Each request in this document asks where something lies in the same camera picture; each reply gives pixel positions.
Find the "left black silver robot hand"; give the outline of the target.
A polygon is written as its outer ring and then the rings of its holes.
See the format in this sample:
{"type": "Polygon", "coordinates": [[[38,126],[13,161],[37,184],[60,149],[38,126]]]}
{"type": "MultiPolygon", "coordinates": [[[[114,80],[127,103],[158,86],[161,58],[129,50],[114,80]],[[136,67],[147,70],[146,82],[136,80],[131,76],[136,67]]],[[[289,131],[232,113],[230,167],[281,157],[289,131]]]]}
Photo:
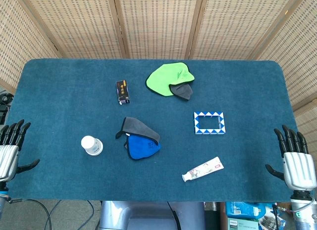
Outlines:
{"type": "Polygon", "coordinates": [[[16,174],[20,174],[35,168],[40,159],[36,159],[31,164],[18,166],[20,151],[24,143],[27,130],[31,126],[28,122],[24,124],[24,119],[5,125],[0,130],[0,184],[12,180],[16,174]]]}

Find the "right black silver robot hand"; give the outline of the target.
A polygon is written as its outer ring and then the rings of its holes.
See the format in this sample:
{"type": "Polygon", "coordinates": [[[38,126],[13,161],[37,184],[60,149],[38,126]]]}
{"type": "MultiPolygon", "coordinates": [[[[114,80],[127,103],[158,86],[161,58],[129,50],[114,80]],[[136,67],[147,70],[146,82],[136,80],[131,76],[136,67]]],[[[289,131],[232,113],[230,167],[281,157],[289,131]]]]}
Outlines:
{"type": "Polygon", "coordinates": [[[282,129],[284,133],[277,128],[274,132],[279,143],[283,172],[276,171],[269,164],[265,164],[265,168],[293,191],[312,191],[317,187],[317,178],[307,141],[301,132],[295,132],[286,125],[282,129]]]}

